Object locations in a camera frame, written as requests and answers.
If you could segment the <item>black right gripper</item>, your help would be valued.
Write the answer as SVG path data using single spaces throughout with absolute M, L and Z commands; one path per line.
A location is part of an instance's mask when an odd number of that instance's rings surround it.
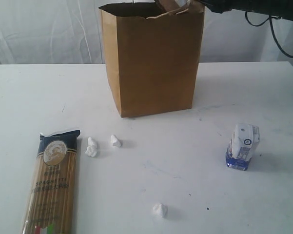
M 214 13 L 224 13 L 233 9 L 233 0 L 198 0 Z

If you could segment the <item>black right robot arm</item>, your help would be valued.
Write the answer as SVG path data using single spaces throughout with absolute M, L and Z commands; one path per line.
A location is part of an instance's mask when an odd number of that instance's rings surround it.
M 201 0 L 200 3 L 215 13 L 240 10 L 293 21 L 293 0 Z

